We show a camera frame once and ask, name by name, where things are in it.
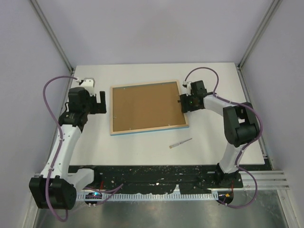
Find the blue picture frame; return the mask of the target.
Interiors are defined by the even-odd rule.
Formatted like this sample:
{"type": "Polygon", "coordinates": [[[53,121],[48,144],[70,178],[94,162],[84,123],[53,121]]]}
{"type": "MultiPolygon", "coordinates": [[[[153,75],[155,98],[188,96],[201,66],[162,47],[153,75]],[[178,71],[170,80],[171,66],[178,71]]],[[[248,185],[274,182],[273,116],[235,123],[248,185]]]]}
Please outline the blue picture frame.
{"type": "Polygon", "coordinates": [[[110,89],[110,134],[126,135],[189,127],[177,80],[116,85],[110,89]]]}

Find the small screwdriver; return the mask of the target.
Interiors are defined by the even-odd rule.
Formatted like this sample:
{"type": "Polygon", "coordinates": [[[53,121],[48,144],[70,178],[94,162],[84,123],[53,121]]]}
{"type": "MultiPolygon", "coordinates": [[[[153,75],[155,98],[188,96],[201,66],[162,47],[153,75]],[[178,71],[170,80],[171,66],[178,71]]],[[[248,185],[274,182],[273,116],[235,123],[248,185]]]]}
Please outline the small screwdriver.
{"type": "Polygon", "coordinates": [[[186,140],[184,140],[184,141],[181,141],[181,142],[177,142],[177,143],[175,143],[175,144],[172,144],[172,145],[169,146],[169,148],[170,148],[170,149],[175,148],[175,147],[177,147],[177,146],[179,146],[179,145],[182,145],[183,143],[188,142],[188,141],[190,141],[190,140],[192,140],[192,138],[189,138],[189,139],[186,139],[186,140]]]}

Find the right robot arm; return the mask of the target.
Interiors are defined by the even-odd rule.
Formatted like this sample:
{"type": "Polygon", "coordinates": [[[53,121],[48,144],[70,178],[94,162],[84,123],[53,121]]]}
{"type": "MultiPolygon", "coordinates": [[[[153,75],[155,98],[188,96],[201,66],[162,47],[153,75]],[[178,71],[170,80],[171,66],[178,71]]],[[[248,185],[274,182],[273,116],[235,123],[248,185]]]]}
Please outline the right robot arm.
{"type": "Polygon", "coordinates": [[[187,92],[180,95],[181,111],[185,114],[200,109],[213,111],[223,117],[227,146],[216,166],[215,183],[229,187],[238,179],[239,162],[246,147],[260,133],[257,118],[250,103],[234,104],[208,92],[202,80],[183,82],[187,92]]]}

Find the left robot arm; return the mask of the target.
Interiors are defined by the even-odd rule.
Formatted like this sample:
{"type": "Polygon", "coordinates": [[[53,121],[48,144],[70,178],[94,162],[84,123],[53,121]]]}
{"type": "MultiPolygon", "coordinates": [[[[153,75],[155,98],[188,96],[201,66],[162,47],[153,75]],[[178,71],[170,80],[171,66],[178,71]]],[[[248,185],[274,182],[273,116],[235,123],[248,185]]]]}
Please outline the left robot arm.
{"type": "Polygon", "coordinates": [[[38,177],[31,178],[29,189],[38,208],[71,210],[76,202],[76,194],[88,186],[97,189],[102,182],[93,169],[81,168],[68,175],[72,154],[90,114],[105,114],[105,92],[96,95],[84,87],[74,87],[68,92],[65,111],[60,115],[60,126],[51,155],[38,177]]]}

